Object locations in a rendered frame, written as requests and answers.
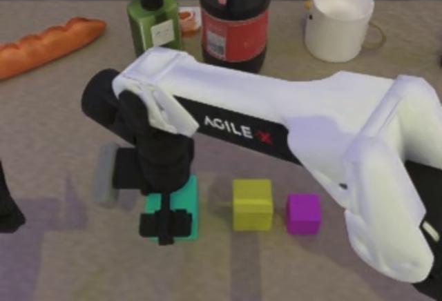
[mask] dark soda bottle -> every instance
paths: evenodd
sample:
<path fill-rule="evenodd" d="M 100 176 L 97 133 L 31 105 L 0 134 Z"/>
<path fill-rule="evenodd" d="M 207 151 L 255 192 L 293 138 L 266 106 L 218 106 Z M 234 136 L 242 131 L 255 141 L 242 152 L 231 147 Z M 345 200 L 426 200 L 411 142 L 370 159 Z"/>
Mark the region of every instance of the dark soda bottle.
<path fill-rule="evenodd" d="M 271 0 L 200 0 L 204 62 L 258 73 L 267 51 Z"/>

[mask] bottle label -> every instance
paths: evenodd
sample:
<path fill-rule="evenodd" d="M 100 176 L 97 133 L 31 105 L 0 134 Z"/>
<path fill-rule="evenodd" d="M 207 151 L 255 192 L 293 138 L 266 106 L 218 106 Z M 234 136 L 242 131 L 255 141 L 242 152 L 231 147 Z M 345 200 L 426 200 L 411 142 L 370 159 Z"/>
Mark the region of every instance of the bottle label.
<path fill-rule="evenodd" d="M 151 27 L 152 45 L 154 47 L 163 46 L 175 40 L 173 31 L 173 20 L 169 19 Z"/>
<path fill-rule="evenodd" d="M 246 21 L 226 21 L 202 9 L 202 46 L 224 61 L 247 61 L 259 55 L 267 43 L 269 9 Z"/>

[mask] logo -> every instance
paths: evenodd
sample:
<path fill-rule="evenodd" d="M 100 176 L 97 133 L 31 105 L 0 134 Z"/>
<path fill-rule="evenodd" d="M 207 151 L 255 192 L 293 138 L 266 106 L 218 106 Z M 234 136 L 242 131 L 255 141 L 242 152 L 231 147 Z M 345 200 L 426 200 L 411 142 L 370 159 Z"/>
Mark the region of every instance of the logo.
<path fill-rule="evenodd" d="M 222 120 L 220 118 L 210 118 L 206 116 L 204 119 L 205 126 L 211 126 L 213 128 L 217 128 L 218 130 L 224 130 L 228 133 L 237 135 L 239 137 L 245 137 L 247 139 L 255 139 L 253 136 L 253 132 L 249 126 L 240 125 L 237 126 L 233 122 L 229 122 L 227 120 Z M 254 133 L 254 135 L 258 138 L 258 140 L 265 144 L 273 144 L 271 134 L 268 132 L 263 132 L 258 130 Z"/>

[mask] red x logo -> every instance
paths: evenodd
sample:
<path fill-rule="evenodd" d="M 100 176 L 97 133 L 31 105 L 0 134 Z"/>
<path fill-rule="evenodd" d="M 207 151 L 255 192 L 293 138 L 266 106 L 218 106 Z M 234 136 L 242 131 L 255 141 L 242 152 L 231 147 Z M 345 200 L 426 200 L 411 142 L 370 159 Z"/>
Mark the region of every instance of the red x logo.
<path fill-rule="evenodd" d="M 266 144 L 273 144 L 270 133 L 265 133 L 259 130 L 258 132 L 256 132 L 256 135 L 260 138 L 261 142 L 264 142 Z"/>

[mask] bottle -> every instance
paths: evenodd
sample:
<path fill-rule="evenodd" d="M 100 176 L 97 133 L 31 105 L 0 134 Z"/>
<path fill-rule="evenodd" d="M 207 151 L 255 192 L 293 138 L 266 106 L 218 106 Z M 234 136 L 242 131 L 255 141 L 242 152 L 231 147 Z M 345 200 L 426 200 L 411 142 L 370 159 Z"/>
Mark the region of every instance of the bottle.
<path fill-rule="evenodd" d="M 200 0 L 204 62 L 258 73 L 267 50 L 271 0 Z"/>
<path fill-rule="evenodd" d="M 135 54 L 152 47 L 182 50 L 180 19 L 176 0 L 134 0 L 127 13 Z"/>

